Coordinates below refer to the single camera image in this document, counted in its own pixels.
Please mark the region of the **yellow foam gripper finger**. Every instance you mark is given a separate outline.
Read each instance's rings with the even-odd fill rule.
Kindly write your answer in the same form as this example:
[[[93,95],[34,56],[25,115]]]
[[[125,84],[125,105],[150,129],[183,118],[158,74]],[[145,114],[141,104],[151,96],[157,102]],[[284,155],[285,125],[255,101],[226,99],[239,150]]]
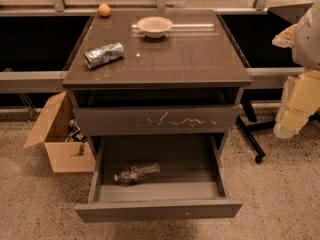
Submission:
[[[309,117],[320,109],[320,71],[289,76],[284,84],[281,106],[273,133],[281,139],[297,135]]]
[[[293,24],[290,27],[283,30],[282,32],[280,32],[273,38],[272,44],[280,48],[291,48],[293,44],[296,27],[297,25]]]

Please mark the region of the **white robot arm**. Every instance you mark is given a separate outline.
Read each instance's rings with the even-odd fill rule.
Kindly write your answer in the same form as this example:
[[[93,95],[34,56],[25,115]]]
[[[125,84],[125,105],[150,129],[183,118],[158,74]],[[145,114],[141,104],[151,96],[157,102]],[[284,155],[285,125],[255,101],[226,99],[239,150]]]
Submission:
[[[276,35],[272,44],[290,47],[293,61],[304,68],[298,77],[287,77],[273,128],[276,137],[288,139],[320,108],[320,1],[296,24]]]

